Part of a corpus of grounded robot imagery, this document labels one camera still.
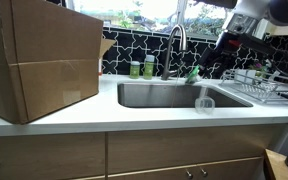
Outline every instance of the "kitchen counter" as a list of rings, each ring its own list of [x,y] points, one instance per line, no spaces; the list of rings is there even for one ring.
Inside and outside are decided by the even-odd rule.
[[[123,75],[100,77],[99,94],[42,117],[28,125],[12,125],[0,118],[0,136],[103,132],[142,129],[167,129],[207,126],[234,126],[288,123],[288,101],[263,104],[241,93],[227,91],[220,80],[202,80],[198,84],[215,86],[250,102],[253,107],[215,108],[211,115],[198,114],[194,108],[127,108],[117,102],[117,84],[121,82],[184,84],[174,78],[150,81],[129,79]]]

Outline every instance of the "dish rack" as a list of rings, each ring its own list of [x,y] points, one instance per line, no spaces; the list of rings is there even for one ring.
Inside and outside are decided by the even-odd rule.
[[[261,77],[256,77],[254,70],[251,72],[252,70],[226,70],[221,77],[220,86],[242,92],[264,103],[288,101],[279,95],[288,95],[288,77],[265,72],[260,72]]]

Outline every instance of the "stainless steel sink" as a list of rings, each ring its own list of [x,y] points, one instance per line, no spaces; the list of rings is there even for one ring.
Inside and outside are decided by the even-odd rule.
[[[118,84],[118,103],[130,108],[194,108],[201,86],[148,83]],[[252,107],[252,104],[214,87],[207,87],[216,108]]]

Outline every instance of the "faucet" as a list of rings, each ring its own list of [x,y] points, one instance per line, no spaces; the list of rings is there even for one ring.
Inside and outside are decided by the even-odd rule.
[[[184,29],[184,27],[182,25],[176,24],[173,27],[172,32],[170,34],[170,37],[168,39],[168,45],[167,45],[167,51],[166,51],[166,59],[165,59],[164,70],[163,70],[163,74],[162,74],[162,80],[164,80],[164,81],[166,81],[170,76],[173,76],[173,75],[177,74],[177,72],[178,72],[178,70],[174,70],[174,71],[170,71],[169,70],[172,41],[173,41],[173,38],[174,38],[175,33],[177,31],[180,31],[180,33],[181,33],[181,40],[180,40],[179,50],[182,51],[182,52],[183,51],[187,51],[187,39],[186,39],[185,29]]]

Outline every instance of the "black and white tile backsplash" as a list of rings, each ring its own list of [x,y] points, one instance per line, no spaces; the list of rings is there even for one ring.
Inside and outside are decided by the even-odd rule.
[[[104,28],[103,37],[117,41],[103,57],[104,74],[128,75],[131,61],[139,61],[142,75],[145,56],[151,54],[156,57],[153,75],[161,76],[166,58],[168,34]],[[265,41],[288,54],[288,37],[267,36]],[[171,49],[170,69],[178,69],[181,60],[184,61],[185,65],[180,70],[180,76],[184,77],[197,65],[197,61],[208,46],[214,47],[215,41],[189,37],[188,51],[182,54],[178,51],[179,38],[175,38]],[[280,69],[288,72],[288,59],[283,58],[283,55],[279,52],[274,54],[273,59]],[[205,78],[220,78],[225,69],[247,69],[254,61],[264,62],[263,55],[241,47],[231,57],[226,57],[211,64],[206,70]]]

